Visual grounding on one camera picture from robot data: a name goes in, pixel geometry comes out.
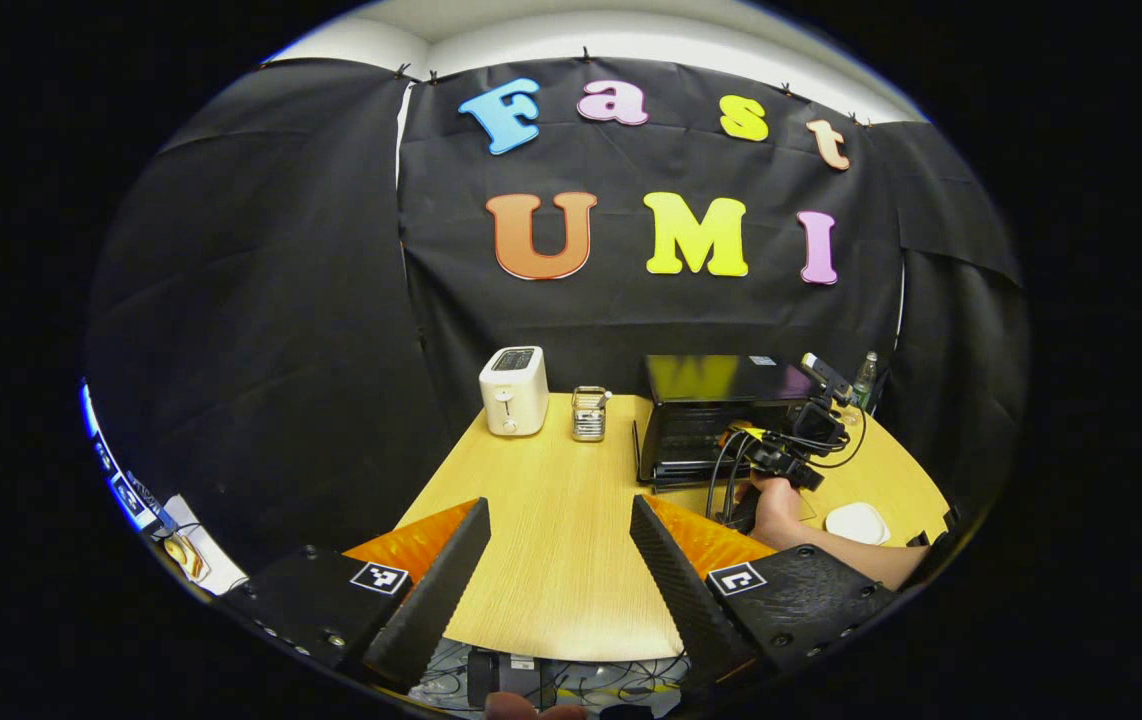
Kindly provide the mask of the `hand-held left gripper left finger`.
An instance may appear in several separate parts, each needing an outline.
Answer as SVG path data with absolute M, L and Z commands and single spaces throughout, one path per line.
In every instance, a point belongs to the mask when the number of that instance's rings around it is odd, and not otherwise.
M 298 547 L 220 594 L 219 610 L 312 667 L 408 693 L 490 537 L 489 503 L 471 498 L 348 553 Z

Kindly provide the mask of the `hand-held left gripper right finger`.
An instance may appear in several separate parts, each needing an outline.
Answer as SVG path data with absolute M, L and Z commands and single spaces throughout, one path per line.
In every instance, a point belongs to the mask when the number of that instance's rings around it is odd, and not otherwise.
M 679 632 L 686 693 L 798 675 L 896 601 L 822 547 L 773 551 L 653 495 L 632 499 L 629 534 Z

